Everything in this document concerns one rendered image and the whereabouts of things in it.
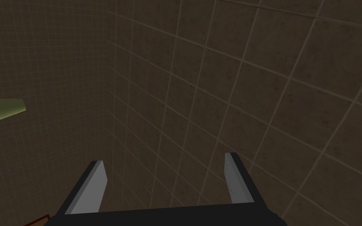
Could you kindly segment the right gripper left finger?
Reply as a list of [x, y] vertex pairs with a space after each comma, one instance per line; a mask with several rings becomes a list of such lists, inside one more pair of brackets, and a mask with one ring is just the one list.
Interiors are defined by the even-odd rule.
[[98, 212], [107, 181], [103, 161], [90, 162], [56, 214], [69, 215]]

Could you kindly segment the green shade lamp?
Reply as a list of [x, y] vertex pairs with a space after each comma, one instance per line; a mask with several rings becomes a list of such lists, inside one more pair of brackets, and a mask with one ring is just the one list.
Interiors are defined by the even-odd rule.
[[0, 120], [25, 110], [26, 105], [23, 99], [0, 99]]

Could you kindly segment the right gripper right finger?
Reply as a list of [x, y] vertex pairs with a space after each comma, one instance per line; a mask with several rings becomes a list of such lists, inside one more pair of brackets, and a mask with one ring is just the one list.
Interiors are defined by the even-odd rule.
[[233, 204], [254, 203], [261, 208], [267, 207], [237, 153], [225, 154], [224, 176]]

